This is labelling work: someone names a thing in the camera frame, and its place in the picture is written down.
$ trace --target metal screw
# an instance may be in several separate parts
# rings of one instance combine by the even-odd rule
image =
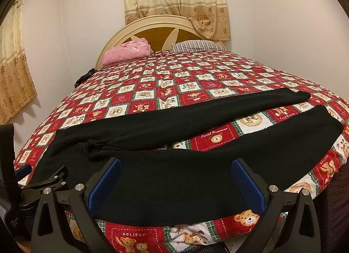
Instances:
[[[304,196],[308,196],[308,195],[310,194],[310,192],[309,192],[309,190],[307,190],[307,189],[302,189],[302,194],[303,194]]]
[[[279,188],[276,185],[270,185],[269,190],[271,192],[278,192]]]
[[[83,184],[79,183],[79,184],[77,184],[77,185],[75,186],[75,190],[76,190],[76,191],[81,191],[84,187],[85,187],[85,186],[84,186]]]
[[[44,194],[50,194],[51,193],[51,188],[45,188],[45,190],[44,190]]]

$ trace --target black fabric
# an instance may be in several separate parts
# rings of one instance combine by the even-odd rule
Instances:
[[[80,86],[83,82],[87,81],[94,73],[96,73],[97,70],[95,68],[92,68],[89,70],[85,75],[81,76],[74,84],[74,88],[77,88]]]
[[[149,149],[239,117],[300,103],[309,96],[279,89],[58,130],[31,183],[66,165],[72,188],[85,183],[115,156],[121,160],[121,176],[96,218],[134,226],[168,226],[237,214],[247,205],[233,181],[232,161],[242,157],[267,183],[289,187],[320,161],[343,130],[325,107],[317,106],[207,152]]]

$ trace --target white wall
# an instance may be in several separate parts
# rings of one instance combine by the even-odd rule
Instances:
[[[251,0],[228,0],[232,41],[229,50],[254,57]],[[93,68],[106,43],[125,26],[123,0],[62,0],[69,63],[78,79]]]
[[[255,60],[349,100],[349,19],[337,0],[252,0]]]
[[[125,26],[123,0],[62,0],[62,21],[74,79],[95,67],[107,42]]]
[[[230,51],[254,58],[254,23],[252,0],[227,0],[231,41],[224,41]]]
[[[15,151],[74,90],[63,42],[60,0],[24,0],[23,41],[38,96],[10,121],[15,126]]]

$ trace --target blue clamp pad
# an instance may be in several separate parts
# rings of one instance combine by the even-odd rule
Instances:
[[[121,161],[115,158],[113,159],[113,163],[107,168],[105,172],[104,168],[99,172],[104,172],[104,174],[88,195],[88,210],[92,217],[103,206],[105,200],[110,194],[110,191],[113,189],[113,185],[116,183],[120,176]]]
[[[262,215],[266,210],[265,197],[238,160],[231,164],[231,173],[252,212]]]
[[[16,174],[16,180],[17,181],[21,181],[24,177],[26,177],[27,175],[29,175],[31,173],[31,165],[30,164],[26,164],[25,166],[23,166],[22,168],[16,170],[15,174]]]

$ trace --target bedspread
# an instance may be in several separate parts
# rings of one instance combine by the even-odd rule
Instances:
[[[325,157],[306,176],[287,189],[298,192],[301,188],[306,188],[312,198],[315,198],[347,162],[349,103],[311,81],[228,51],[177,54],[161,51],[147,58],[100,70],[64,98],[34,131],[19,152],[15,167],[18,169],[29,163],[35,169],[53,140],[55,131],[60,128],[281,87],[308,92],[311,98],[305,103],[241,118],[190,140],[174,142],[164,147],[207,151],[244,134],[277,124],[315,105],[325,105],[329,113],[344,125],[344,131]],[[27,184],[29,180],[30,177],[26,177],[20,183]],[[190,187],[202,187],[205,191],[205,185],[201,185],[199,181],[193,185],[188,182],[188,190]],[[76,229],[72,214],[68,214],[68,217],[71,228]],[[119,252],[174,253],[190,250],[200,244],[208,245],[237,238],[250,232],[258,219],[258,215],[248,210],[235,216],[192,225],[135,227],[105,221],[98,221],[98,224]],[[74,236],[81,239],[77,231],[74,231]]]

